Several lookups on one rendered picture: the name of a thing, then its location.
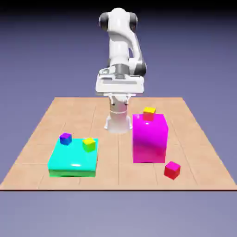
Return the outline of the small yellow-green cube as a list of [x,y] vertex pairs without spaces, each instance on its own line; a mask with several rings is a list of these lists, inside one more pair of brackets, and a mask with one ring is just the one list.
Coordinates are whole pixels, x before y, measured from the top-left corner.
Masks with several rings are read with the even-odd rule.
[[96,141],[91,137],[85,138],[82,140],[82,146],[86,152],[92,152],[96,150]]

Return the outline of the large cyan box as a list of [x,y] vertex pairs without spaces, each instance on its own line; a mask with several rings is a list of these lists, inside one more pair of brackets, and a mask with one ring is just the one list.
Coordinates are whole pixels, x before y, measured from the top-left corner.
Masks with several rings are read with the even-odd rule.
[[73,138],[69,145],[58,139],[48,161],[50,177],[95,177],[99,140],[94,138],[95,149],[85,151],[82,138]]

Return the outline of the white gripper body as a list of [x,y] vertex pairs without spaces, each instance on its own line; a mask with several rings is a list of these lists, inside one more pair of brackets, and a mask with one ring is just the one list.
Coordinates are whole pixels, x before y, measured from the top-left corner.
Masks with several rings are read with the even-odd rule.
[[98,74],[95,90],[100,94],[142,94],[144,92],[144,78],[125,75],[124,79],[116,79],[115,74]]

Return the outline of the small blue cube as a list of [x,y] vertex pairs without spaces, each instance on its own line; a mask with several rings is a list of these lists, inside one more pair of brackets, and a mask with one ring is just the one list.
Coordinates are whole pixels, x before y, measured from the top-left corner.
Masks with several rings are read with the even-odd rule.
[[72,142],[72,134],[71,133],[63,133],[59,137],[60,144],[68,146]]

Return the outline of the large magenta box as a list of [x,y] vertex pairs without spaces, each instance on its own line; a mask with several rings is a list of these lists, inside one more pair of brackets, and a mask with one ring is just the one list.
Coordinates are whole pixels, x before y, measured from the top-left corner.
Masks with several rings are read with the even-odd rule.
[[153,121],[133,114],[132,138],[134,163],[165,163],[168,125],[163,114],[156,113]]

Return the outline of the small yellow-red cube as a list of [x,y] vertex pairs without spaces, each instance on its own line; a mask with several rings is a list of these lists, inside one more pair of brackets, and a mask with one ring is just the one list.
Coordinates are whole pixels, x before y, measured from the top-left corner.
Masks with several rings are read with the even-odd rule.
[[153,107],[145,107],[143,110],[143,120],[153,121],[156,109]]

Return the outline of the small red cube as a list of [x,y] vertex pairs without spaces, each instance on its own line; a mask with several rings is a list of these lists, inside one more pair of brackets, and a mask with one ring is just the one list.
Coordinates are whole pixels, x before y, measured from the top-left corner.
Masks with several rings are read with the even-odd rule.
[[170,161],[165,165],[164,175],[172,180],[175,180],[179,176],[180,171],[181,171],[181,165],[173,161]]

